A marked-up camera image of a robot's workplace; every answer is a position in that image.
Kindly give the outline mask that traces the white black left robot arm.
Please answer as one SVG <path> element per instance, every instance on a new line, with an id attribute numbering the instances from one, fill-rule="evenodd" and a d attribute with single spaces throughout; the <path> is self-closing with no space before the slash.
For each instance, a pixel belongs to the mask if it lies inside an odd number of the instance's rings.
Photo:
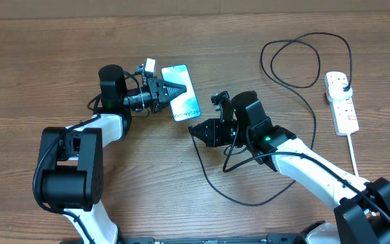
<path id="1" fill-rule="evenodd" d="M 159 79 L 145 64 L 133 74 L 109 64 L 98 76 L 101 92 L 88 104 L 92 118 L 43 130 L 32 192 L 40 208 L 73 224 L 82 243 L 124 243 L 101 200 L 104 147 L 127 135 L 133 111 L 160 112 L 188 89 Z"/>

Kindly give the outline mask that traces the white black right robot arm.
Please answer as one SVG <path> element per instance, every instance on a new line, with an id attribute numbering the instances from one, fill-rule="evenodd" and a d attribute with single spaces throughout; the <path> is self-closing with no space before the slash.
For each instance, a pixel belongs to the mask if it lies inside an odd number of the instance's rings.
<path id="1" fill-rule="evenodd" d="M 208 147 L 246 147 L 252 160 L 292 178 L 333 210 L 334 224 L 316 222 L 285 241 L 390 243 L 390 181 L 370 182 L 317 155 L 294 133 L 272 124 L 255 91 L 234 98 L 223 91 L 211 102 L 220 117 L 190 127 L 193 139 Z"/>

